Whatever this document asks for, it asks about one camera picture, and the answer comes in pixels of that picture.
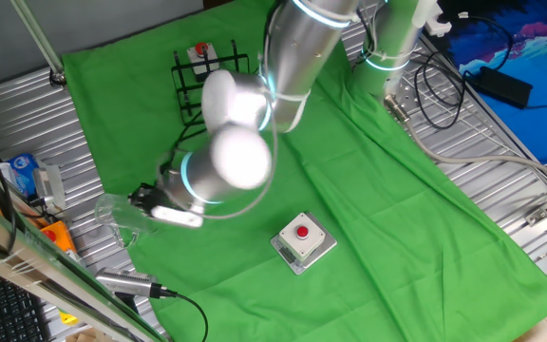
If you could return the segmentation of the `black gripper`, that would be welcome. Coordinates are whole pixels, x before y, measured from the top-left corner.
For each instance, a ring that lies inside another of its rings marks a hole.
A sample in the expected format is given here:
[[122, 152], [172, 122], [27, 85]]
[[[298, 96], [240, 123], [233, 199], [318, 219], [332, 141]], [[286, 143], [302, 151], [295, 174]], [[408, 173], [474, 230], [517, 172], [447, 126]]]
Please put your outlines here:
[[154, 218], [153, 210], [157, 207], [166, 209], [179, 209], [179, 207], [159, 189], [157, 185], [141, 184], [135, 191], [128, 195], [130, 204], [137, 208], [141, 214], [150, 219]]

